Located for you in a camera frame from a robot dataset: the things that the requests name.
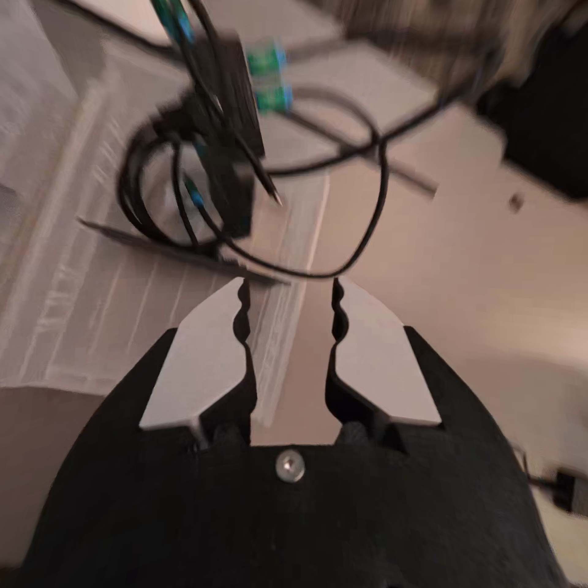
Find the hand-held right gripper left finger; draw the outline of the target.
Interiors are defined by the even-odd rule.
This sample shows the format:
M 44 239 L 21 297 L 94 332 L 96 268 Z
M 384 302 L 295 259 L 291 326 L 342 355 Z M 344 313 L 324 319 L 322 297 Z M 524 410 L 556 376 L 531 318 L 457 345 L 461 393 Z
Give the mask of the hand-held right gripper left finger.
M 251 441 L 257 402 L 250 334 L 249 281 L 237 277 L 180 322 L 139 422 L 142 430 L 187 427 L 202 446 L 219 426 Z

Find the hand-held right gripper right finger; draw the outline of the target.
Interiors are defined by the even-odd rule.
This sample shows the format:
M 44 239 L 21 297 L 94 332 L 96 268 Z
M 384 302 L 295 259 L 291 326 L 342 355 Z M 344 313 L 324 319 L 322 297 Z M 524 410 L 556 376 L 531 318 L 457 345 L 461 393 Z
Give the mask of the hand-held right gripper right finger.
M 442 418 L 409 342 L 404 323 L 347 277 L 332 291 L 334 345 L 325 401 L 342 424 L 368 430 L 392 423 L 436 427 Z

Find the clear plastic bin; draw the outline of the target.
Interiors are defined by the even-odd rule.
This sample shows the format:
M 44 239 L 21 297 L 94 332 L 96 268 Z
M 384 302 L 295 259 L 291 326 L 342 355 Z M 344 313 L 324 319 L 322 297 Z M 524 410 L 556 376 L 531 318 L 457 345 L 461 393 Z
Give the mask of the clear plastic bin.
M 179 66 L 132 44 L 107 39 L 105 64 L 71 104 L 46 85 L 25 134 L 40 138 L 40 108 L 54 107 L 45 129 L 51 144 L 47 168 L 16 151 L 1 177 L 24 215 L 25 185 L 35 180 L 38 200 L 30 220 L 6 247 L 1 269 L 1 387 L 46 387 L 106 396 L 153 342 L 176 327 L 195 305 L 230 276 L 164 254 L 140 251 L 84 227 L 78 219 L 138 235 L 116 202 L 123 151 L 140 122 L 187 85 Z M 329 194 L 319 174 L 282 183 L 279 209 L 254 195 L 254 230 L 243 245 L 260 258 L 302 268 L 312 264 Z M 252 352 L 258 402 L 254 419 L 269 428 L 275 418 L 295 339 L 306 282 L 254 285 L 251 278 Z

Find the black HDMI switch box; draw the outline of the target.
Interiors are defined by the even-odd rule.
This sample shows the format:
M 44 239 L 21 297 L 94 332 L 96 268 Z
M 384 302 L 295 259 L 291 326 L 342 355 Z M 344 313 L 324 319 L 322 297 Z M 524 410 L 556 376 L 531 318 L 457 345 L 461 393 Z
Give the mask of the black HDMI switch box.
M 193 55 L 198 71 L 219 102 L 229 130 L 235 131 L 256 157 L 263 158 L 258 111 L 241 41 L 229 33 L 219 37 L 217 46 L 219 60 L 210 40 L 203 33 L 196 36 Z

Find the small black plug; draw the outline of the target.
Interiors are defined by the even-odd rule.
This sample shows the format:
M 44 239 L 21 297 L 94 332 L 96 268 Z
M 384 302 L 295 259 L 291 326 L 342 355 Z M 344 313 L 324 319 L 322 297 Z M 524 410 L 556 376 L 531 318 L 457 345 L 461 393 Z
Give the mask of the small black plug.
M 559 509 L 572 513 L 576 477 L 562 469 L 556 470 L 552 477 L 541 477 L 531 474 L 529 461 L 525 452 L 521 454 L 522 469 L 528 484 L 540 490 L 548 492 L 552 502 Z

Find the black mesh chair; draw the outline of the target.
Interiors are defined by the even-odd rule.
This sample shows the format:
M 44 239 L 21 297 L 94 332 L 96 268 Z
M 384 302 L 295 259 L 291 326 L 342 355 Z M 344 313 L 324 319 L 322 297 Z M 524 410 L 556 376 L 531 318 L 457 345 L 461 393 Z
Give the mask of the black mesh chair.
M 476 108 L 503 132 L 508 162 L 571 201 L 587 200 L 587 24 L 551 30 L 524 83 L 496 83 Z

